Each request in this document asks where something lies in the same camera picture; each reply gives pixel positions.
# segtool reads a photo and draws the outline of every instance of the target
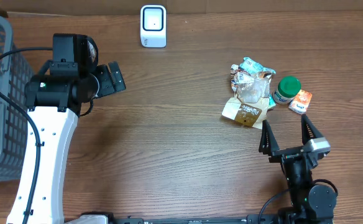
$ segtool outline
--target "green lid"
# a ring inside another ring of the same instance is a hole
[[[278,84],[278,91],[280,94],[287,98],[292,98],[298,94],[300,91],[301,85],[299,79],[289,76],[281,79]]]

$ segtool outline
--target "small plastic jar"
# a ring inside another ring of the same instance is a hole
[[[299,93],[301,88],[299,79],[288,76],[281,79],[274,91],[273,99],[279,104],[288,104]]]

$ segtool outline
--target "gray plastic bin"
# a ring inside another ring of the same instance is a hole
[[[10,23],[0,17],[0,55],[15,49]],[[13,54],[0,63],[0,91],[24,106],[24,85],[33,75],[27,60]],[[0,99],[0,181],[19,179],[27,144],[27,120]]]

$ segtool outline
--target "wooden table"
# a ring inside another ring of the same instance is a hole
[[[92,36],[100,63],[117,60],[127,90],[94,102],[68,155],[64,212],[117,217],[233,217],[258,213],[285,189],[258,153],[261,131],[222,118],[229,69],[251,57],[313,93],[307,112],[331,144],[314,178],[339,189],[336,223],[363,223],[363,11],[168,16],[168,45],[145,49],[139,16],[10,19],[18,47],[51,46],[56,32]],[[50,52],[24,54],[37,71]],[[301,145],[300,116],[268,119],[281,148]],[[18,181],[0,183],[0,223]],[[286,195],[267,213],[290,204]]]

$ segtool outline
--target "orange and white wrapper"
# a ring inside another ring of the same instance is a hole
[[[292,100],[292,102],[289,104],[289,109],[293,110],[298,114],[305,114],[312,96],[313,94],[305,90],[300,90],[299,93]]]

